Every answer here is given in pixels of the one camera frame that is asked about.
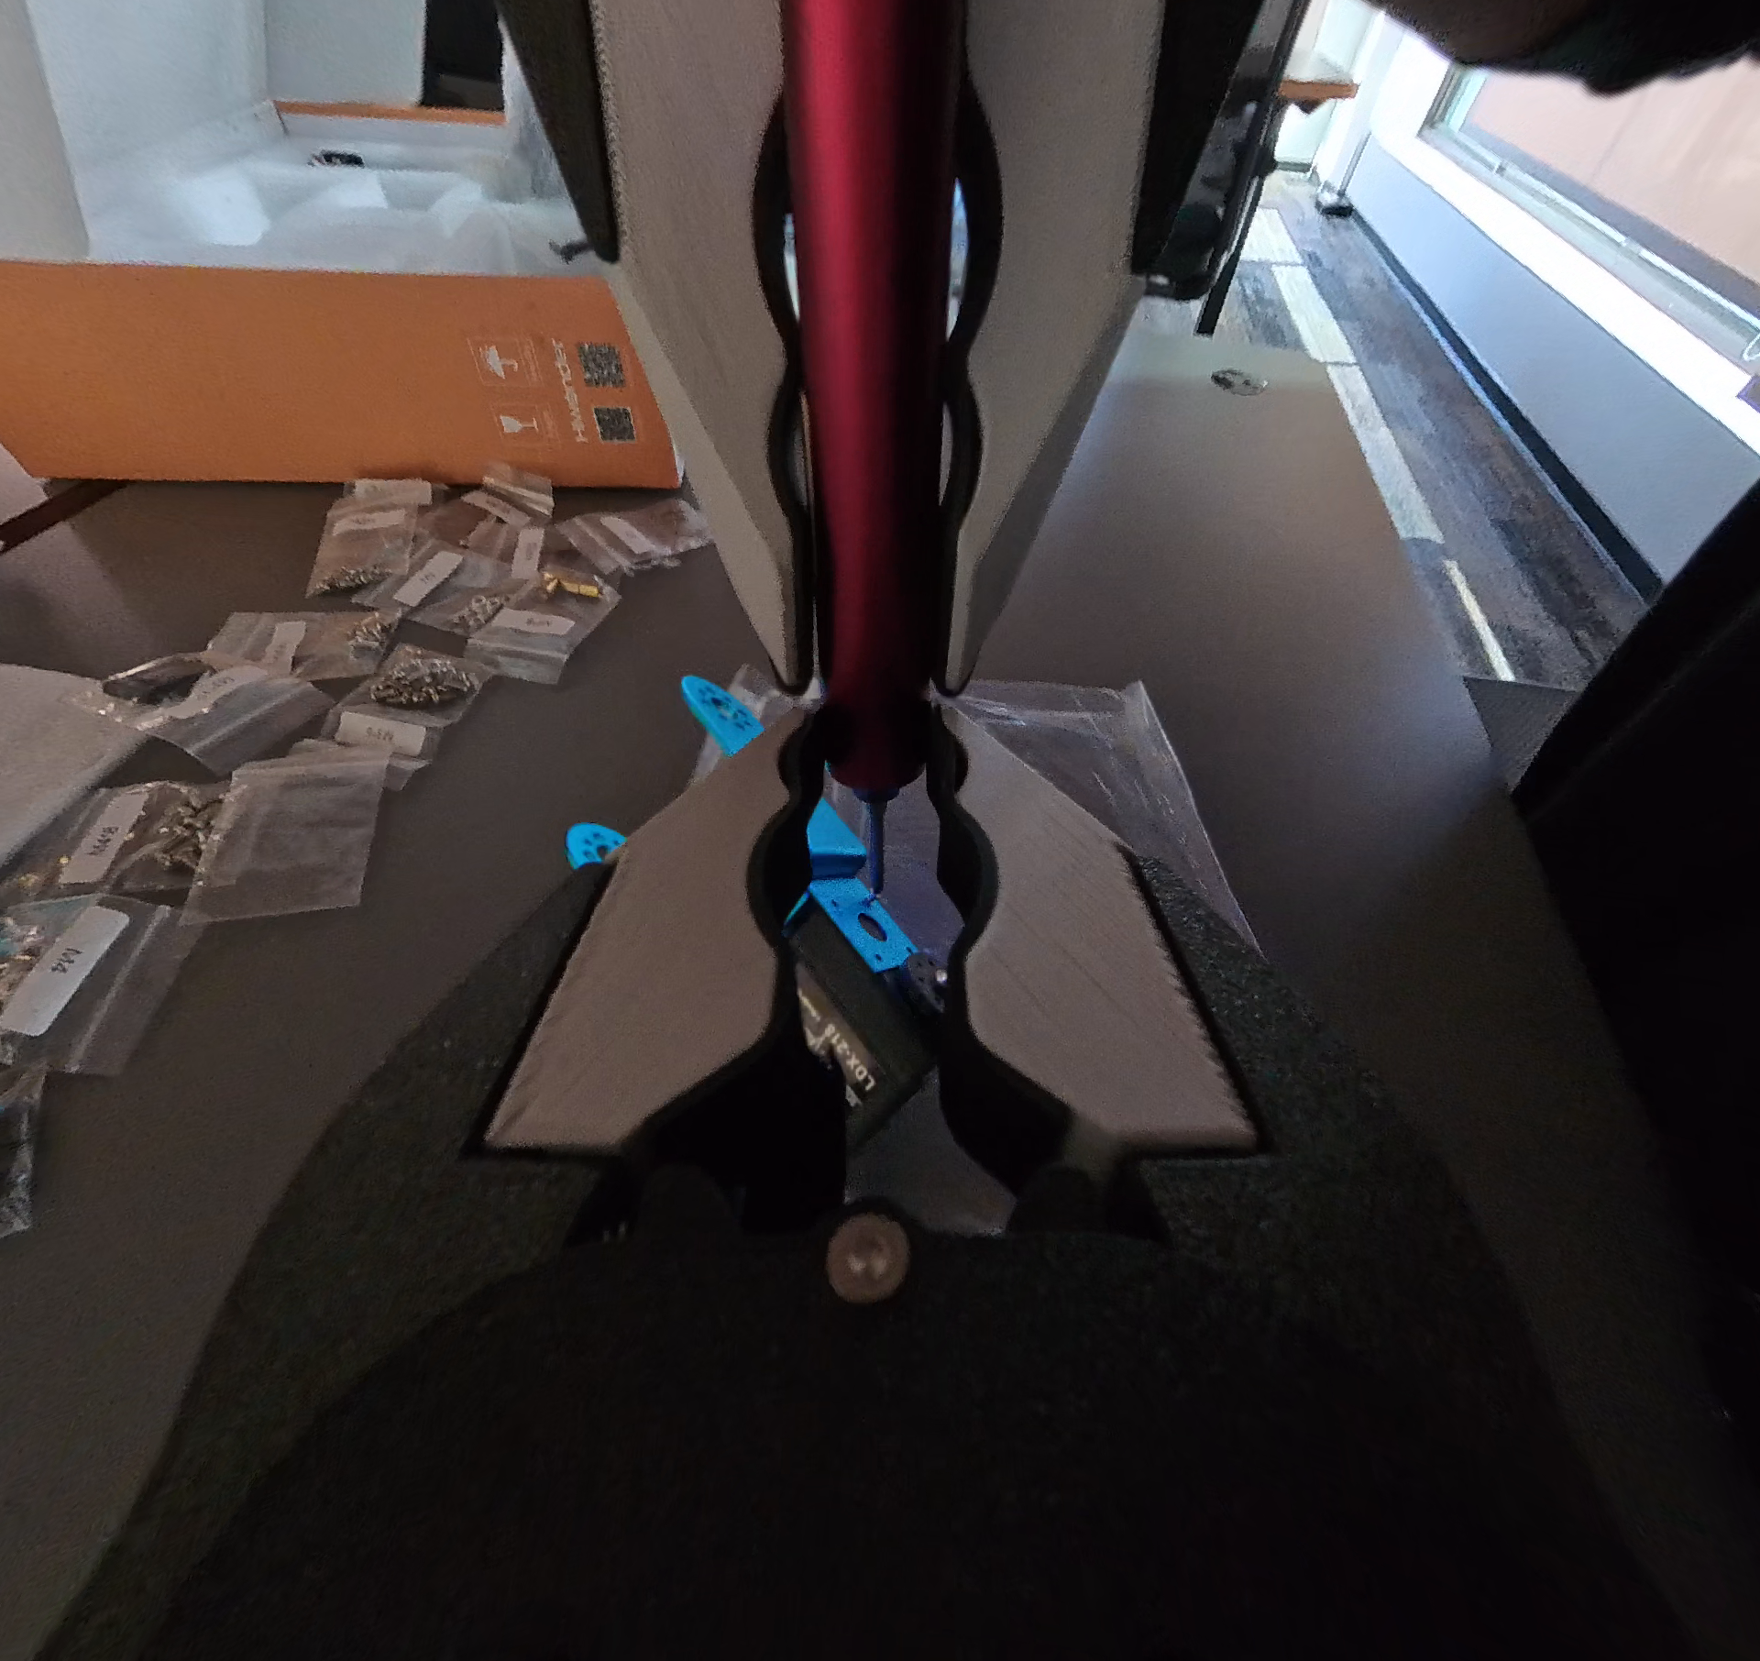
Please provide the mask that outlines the long blue U bracket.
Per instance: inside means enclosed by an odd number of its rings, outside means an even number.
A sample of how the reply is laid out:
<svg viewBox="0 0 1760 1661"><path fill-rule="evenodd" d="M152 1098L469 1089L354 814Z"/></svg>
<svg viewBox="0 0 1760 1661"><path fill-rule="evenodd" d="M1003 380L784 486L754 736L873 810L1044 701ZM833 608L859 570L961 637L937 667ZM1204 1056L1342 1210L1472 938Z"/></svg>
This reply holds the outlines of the long blue U bracket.
<svg viewBox="0 0 1760 1661"><path fill-rule="evenodd" d="M689 675L682 680L682 693L719 758L734 758L745 747L757 754L747 776L734 776L736 791L727 809L719 809L708 788L697 788L631 837L598 821L566 829L568 862L578 870L604 873L604 908L618 911L618 923L630 932L657 932L667 917L684 932L684 959L753 956L757 964L734 964L734 969L757 971L760 984L780 975L787 933L802 928L809 911L820 911L855 959L896 992L900 1003L937 1025L947 977L870 888L865 841L820 796L790 791L787 777L780 776L784 743L802 729L799 710L780 710L783 729L769 736L747 690ZM780 865L780 873L803 880L803 891L760 919L762 896L753 892L749 835L766 833L753 810L769 803L777 805L775 824L803 837L795 865Z"/></svg>

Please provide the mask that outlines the white foam box insert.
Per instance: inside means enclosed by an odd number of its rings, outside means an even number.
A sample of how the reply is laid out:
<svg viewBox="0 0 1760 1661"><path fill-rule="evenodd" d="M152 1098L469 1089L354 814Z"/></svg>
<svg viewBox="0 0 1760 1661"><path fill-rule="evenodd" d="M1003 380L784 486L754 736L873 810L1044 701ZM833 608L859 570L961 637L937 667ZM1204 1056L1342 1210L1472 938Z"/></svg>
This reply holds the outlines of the white foam box insert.
<svg viewBox="0 0 1760 1661"><path fill-rule="evenodd" d="M105 264L556 275L586 230L551 157L488 113L264 103L81 179Z"/></svg>

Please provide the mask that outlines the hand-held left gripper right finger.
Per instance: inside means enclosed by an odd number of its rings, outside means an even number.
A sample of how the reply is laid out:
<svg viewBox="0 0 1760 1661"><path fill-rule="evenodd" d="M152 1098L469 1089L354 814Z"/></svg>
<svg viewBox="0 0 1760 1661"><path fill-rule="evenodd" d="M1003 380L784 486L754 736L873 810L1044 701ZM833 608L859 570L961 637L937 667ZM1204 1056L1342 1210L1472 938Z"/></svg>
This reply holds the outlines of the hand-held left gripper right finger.
<svg viewBox="0 0 1760 1661"><path fill-rule="evenodd" d="M1247 1154L1256 1116L1127 846L961 706L944 884L966 884L940 1104L973 1154Z"/></svg>

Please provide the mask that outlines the grey desk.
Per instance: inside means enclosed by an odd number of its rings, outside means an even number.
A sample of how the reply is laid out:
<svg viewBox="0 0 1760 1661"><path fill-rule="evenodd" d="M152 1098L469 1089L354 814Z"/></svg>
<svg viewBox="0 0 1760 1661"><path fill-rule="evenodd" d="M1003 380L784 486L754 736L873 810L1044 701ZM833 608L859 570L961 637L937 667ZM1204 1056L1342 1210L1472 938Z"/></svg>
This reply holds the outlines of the grey desk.
<svg viewBox="0 0 1760 1661"><path fill-rule="evenodd" d="M1626 1427L1615 1296L1651 1152L1463 668L1328 376L1134 335L981 680L1149 686L1249 923L1440 1147L1582 1436ZM562 687L493 686L389 801L362 907L201 938L128 1067L52 1075L4 1242L4 1656L91 1575L246 1247L395 1040L646 821L697 743L679 675L754 660L716 553L649 572Z"/></svg>

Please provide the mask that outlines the person's dark clothing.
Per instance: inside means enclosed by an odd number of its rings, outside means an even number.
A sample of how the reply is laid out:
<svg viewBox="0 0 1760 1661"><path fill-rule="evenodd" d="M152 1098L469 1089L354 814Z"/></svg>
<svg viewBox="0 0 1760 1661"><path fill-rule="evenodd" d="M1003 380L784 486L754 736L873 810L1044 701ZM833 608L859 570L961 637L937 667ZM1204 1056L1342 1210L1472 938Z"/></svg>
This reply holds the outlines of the person's dark clothing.
<svg viewBox="0 0 1760 1661"><path fill-rule="evenodd" d="M1757 1482L1757 486L1515 787L1663 1143L1708 1380Z"/></svg>

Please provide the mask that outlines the orange cardboard box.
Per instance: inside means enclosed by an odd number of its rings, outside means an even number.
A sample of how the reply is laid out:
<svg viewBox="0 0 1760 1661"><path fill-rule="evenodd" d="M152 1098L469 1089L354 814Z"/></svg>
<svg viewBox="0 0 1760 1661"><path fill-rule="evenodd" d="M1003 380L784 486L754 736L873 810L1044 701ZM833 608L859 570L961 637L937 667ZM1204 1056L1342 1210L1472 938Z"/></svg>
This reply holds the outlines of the orange cardboard box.
<svg viewBox="0 0 1760 1661"><path fill-rule="evenodd" d="M536 113L488 116L557 168ZM81 179L55 124L4 130L4 448L33 474L469 482L518 464L557 486L682 482L594 253L551 275L105 264Z"/></svg>

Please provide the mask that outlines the red screwdriver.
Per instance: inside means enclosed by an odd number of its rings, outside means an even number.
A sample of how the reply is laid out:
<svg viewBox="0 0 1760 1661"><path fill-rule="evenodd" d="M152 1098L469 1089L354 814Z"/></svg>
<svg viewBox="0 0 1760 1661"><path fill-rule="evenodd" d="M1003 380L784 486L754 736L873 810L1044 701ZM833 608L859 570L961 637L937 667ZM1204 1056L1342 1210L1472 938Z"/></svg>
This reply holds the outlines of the red screwdriver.
<svg viewBox="0 0 1760 1661"><path fill-rule="evenodd" d="M940 359L966 0L783 0L828 770L887 810L926 764Z"/></svg>

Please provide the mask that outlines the clear plastic bag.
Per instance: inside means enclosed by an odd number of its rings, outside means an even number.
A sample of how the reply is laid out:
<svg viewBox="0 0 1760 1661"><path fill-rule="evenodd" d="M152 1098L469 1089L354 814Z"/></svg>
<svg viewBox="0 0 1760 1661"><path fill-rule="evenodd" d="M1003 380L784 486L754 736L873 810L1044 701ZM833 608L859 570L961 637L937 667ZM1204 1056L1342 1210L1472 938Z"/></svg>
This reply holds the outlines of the clear plastic bag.
<svg viewBox="0 0 1760 1661"><path fill-rule="evenodd" d="M963 695L963 713L1097 817L1134 858L1174 870L1243 945L1261 951L1144 682L980 682ZM823 803L862 837L862 810L848 788L828 783ZM935 873L937 826L924 783L895 803L888 821L888 888L877 899L947 977L963 919ZM1015 1195L955 1141L933 1072L870 1147L848 1152L846 1201L888 1205L929 1228L981 1235L1007 1227Z"/></svg>

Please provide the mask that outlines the pile of small screw bags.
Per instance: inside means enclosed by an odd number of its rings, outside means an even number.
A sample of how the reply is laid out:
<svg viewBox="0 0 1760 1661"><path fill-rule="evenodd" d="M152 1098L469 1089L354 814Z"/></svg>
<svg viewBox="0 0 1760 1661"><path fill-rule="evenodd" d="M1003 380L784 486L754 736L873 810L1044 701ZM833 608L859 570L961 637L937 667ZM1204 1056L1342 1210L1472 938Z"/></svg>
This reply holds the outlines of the pile of small screw bags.
<svg viewBox="0 0 1760 1661"><path fill-rule="evenodd" d="M41 1034L4 1030L4 1235L44 1228L38 1167L100 1231L141 1246L178 1205L268 1164L294 1100L342 1093L445 994L518 999L480 975L515 937L552 969L604 884L566 867L574 818L639 826L686 783L697 740L679 676L736 630L727 579L697 552L646 572L566 660L562 682L484 675L463 654L400 664L469 682L458 724L354 706L392 743L318 736L339 698L250 664L212 668L209 704L158 731L231 720L254 746L294 710L301 743L204 783L100 787L55 818L64 848L108 837L100 880L4 904L4 999L37 964L60 1005Z"/></svg>

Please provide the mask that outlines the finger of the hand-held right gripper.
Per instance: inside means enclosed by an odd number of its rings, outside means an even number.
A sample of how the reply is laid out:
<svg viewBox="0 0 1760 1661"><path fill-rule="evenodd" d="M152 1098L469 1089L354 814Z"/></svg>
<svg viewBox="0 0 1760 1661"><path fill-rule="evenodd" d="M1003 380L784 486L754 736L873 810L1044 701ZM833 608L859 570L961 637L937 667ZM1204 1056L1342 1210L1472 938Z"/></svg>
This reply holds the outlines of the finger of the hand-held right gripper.
<svg viewBox="0 0 1760 1661"><path fill-rule="evenodd" d="M958 693L1025 564L1144 292L1134 217L1167 0L967 0L971 260L944 503Z"/></svg>
<svg viewBox="0 0 1760 1661"><path fill-rule="evenodd" d="M780 0L590 0L618 213L611 268L719 556L780 682L812 675L809 537L775 473L784 337L754 240Z"/></svg>

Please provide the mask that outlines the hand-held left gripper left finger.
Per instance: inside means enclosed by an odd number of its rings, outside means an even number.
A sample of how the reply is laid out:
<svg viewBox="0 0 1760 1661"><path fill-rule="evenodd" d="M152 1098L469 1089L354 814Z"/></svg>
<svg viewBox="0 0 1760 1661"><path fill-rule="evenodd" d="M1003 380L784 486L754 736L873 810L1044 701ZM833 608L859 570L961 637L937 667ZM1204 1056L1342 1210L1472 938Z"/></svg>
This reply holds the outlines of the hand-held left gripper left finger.
<svg viewBox="0 0 1760 1661"><path fill-rule="evenodd" d="M586 928L512 1064L484 1143L646 1154L702 1104L818 1063L783 919L809 882L823 795L816 713L795 706L611 862Z"/></svg>

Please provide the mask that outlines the black servo motor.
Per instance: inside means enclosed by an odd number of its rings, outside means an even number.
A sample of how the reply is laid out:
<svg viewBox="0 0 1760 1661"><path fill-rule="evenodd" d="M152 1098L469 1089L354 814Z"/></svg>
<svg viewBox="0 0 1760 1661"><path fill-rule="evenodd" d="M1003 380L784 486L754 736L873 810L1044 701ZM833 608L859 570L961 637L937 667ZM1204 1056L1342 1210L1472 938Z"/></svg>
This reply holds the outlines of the black servo motor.
<svg viewBox="0 0 1760 1661"><path fill-rule="evenodd" d="M846 1085L846 1138L870 1147L935 1072L935 1020L913 984L877 971L809 899L787 932L803 1040Z"/></svg>

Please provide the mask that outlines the large window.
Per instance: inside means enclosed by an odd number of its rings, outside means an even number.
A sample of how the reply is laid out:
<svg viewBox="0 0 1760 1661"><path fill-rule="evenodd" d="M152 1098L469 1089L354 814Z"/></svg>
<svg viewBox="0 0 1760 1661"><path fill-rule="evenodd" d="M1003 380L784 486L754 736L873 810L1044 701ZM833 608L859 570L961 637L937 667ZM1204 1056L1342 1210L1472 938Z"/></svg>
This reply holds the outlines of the large window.
<svg viewBox="0 0 1760 1661"><path fill-rule="evenodd" d="M1455 67L1417 141L1515 262L1757 448L1757 62L1630 96Z"/></svg>

